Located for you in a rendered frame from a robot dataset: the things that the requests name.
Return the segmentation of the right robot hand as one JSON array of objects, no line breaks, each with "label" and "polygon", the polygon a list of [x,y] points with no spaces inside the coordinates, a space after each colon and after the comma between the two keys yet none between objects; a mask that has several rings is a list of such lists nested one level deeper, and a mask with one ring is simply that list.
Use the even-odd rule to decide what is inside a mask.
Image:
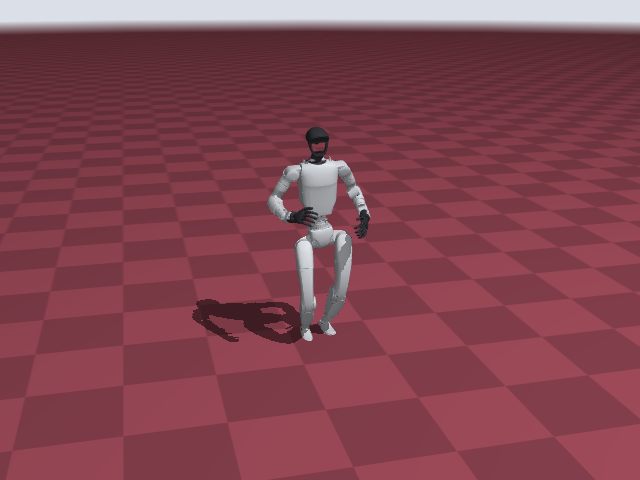
[{"label": "right robot hand", "polygon": [[313,212],[313,211],[307,211],[307,210],[312,210],[312,209],[313,209],[313,207],[306,207],[306,208],[303,208],[302,210],[299,210],[298,212],[293,211],[293,212],[290,214],[290,220],[287,220],[287,222],[289,222],[289,223],[304,224],[304,225],[307,225],[307,226],[309,226],[309,227],[313,227],[312,225],[310,225],[310,224],[308,224],[308,223],[306,223],[306,222],[303,222],[303,221],[308,221],[308,222],[312,222],[312,223],[314,223],[314,224],[315,224],[315,222],[314,222],[314,221],[312,221],[312,220],[310,220],[310,219],[305,218],[305,217],[309,217],[309,218],[313,218],[313,219],[317,220],[317,218],[316,218],[316,217],[314,217],[314,216],[312,216],[312,215],[308,215],[308,214],[315,214],[315,215],[318,215],[316,212]]}]

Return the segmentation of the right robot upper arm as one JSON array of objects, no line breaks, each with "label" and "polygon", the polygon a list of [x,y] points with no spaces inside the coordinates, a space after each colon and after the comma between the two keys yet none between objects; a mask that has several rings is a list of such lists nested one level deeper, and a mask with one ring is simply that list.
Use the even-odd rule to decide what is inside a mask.
[{"label": "right robot upper arm", "polygon": [[299,179],[300,173],[300,164],[286,167],[270,196],[274,196],[277,203],[283,204],[281,196],[286,193],[292,182],[295,182]]}]

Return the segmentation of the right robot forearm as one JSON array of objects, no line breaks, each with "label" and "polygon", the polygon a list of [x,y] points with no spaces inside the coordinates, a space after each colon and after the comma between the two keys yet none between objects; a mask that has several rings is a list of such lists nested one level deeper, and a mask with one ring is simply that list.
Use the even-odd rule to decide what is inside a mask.
[{"label": "right robot forearm", "polygon": [[267,200],[267,205],[270,211],[276,215],[281,221],[284,223],[288,223],[287,220],[290,220],[290,214],[292,212],[288,212],[282,203],[277,203],[274,196],[270,196]]}]

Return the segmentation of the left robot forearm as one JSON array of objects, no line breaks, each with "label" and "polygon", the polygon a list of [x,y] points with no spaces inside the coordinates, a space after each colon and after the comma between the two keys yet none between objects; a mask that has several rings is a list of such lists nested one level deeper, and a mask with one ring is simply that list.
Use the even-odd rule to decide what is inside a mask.
[{"label": "left robot forearm", "polygon": [[354,199],[353,199],[353,203],[354,203],[354,205],[356,207],[357,213],[360,216],[360,211],[361,210],[367,210],[367,214],[370,216],[370,213],[369,213],[369,210],[368,210],[368,208],[366,206],[365,199],[364,199],[364,196],[363,196],[363,194],[361,192],[361,189],[358,186],[357,186],[357,189],[359,191],[359,195],[355,196]]}]

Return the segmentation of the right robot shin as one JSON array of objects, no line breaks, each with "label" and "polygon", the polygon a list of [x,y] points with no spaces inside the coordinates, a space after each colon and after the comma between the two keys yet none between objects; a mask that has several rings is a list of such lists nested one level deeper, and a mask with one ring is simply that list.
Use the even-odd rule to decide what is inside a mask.
[{"label": "right robot shin", "polygon": [[311,312],[306,312],[305,313],[305,306],[302,305],[302,301],[301,301],[301,298],[300,298],[300,319],[301,319],[302,329],[303,330],[305,328],[309,329],[309,326],[313,321],[313,316],[314,316],[313,310]]}]

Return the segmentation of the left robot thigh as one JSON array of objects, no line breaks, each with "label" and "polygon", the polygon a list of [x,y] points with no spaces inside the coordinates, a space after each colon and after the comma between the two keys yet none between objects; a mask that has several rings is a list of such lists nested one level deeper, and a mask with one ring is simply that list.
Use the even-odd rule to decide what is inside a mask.
[{"label": "left robot thigh", "polygon": [[333,230],[335,283],[329,287],[332,301],[343,300],[346,296],[352,266],[352,238],[348,232]]}]

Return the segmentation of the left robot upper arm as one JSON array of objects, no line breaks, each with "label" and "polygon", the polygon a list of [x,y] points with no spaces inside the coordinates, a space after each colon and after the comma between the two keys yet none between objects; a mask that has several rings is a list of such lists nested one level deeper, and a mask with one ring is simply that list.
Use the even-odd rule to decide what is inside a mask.
[{"label": "left robot upper arm", "polygon": [[348,167],[345,161],[339,160],[334,162],[336,163],[338,168],[338,175],[341,177],[344,184],[348,187],[348,190],[346,192],[350,199],[353,200],[355,196],[359,195],[353,173],[351,172],[351,169]]}]

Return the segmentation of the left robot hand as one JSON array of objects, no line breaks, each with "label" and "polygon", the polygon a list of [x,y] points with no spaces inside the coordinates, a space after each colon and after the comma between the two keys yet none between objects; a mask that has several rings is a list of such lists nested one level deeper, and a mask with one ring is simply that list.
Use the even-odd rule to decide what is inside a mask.
[{"label": "left robot hand", "polygon": [[[368,230],[368,222],[369,222],[369,220],[370,220],[370,216],[367,214],[367,210],[361,210],[361,211],[360,211],[360,217],[358,217],[356,220],[357,220],[357,221],[358,221],[358,220],[360,220],[360,221],[361,221],[360,225],[358,225],[357,227],[354,227],[354,229],[358,229],[358,228],[360,228],[360,227],[361,227],[361,229],[360,229],[360,230],[358,230],[358,231],[356,231],[356,232],[355,232],[355,233],[359,233],[359,232],[361,232],[361,231],[362,231],[360,234],[357,234],[357,235],[356,235],[356,236],[360,236],[360,237],[358,237],[358,239],[360,239],[360,238],[363,238],[363,237],[365,237],[365,236],[366,236],[366,234],[367,234],[367,230]],[[363,235],[362,235],[362,234],[363,234]],[[361,236],[361,235],[362,235],[362,236]]]}]

